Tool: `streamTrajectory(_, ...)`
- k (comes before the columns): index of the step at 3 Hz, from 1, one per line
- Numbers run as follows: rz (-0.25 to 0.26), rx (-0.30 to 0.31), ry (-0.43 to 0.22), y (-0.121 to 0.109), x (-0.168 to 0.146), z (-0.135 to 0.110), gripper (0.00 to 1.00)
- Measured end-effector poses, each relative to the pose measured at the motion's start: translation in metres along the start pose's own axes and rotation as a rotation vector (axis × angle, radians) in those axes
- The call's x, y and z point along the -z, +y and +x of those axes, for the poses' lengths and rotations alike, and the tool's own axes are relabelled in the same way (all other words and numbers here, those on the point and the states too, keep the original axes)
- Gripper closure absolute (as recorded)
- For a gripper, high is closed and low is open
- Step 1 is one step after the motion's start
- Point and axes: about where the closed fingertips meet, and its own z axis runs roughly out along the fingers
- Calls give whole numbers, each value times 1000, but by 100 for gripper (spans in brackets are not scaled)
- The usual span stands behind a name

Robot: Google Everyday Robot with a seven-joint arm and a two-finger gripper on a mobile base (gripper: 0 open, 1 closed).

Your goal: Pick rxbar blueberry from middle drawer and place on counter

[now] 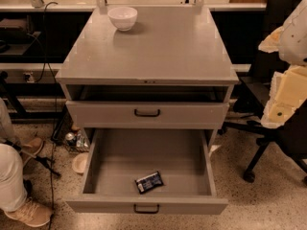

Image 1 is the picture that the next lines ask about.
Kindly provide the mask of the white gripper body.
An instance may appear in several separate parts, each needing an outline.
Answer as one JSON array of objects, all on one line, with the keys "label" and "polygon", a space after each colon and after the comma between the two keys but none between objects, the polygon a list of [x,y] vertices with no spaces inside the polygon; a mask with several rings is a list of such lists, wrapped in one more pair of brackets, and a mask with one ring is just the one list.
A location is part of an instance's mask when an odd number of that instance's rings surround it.
[{"label": "white gripper body", "polygon": [[265,53],[277,52],[280,59],[290,64],[284,73],[273,73],[270,99],[267,101],[261,125],[278,128],[295,114],[307,100],[307,50],[306,36],[286,33],[279,27],[258,46]]}]

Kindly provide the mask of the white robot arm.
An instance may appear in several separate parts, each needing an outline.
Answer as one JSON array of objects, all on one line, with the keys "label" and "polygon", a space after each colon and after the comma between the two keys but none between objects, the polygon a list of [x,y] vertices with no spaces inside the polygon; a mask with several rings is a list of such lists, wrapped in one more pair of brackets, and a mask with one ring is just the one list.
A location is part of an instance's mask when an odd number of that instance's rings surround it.
[{"label": "white robot arm", "polygon": [[261,118],[263,127],[278,128],[307,100],[307,0],[302,0],[258,49],[277,52],[281,60],[290,64],[284,73],[273,74],[270,99]]}]

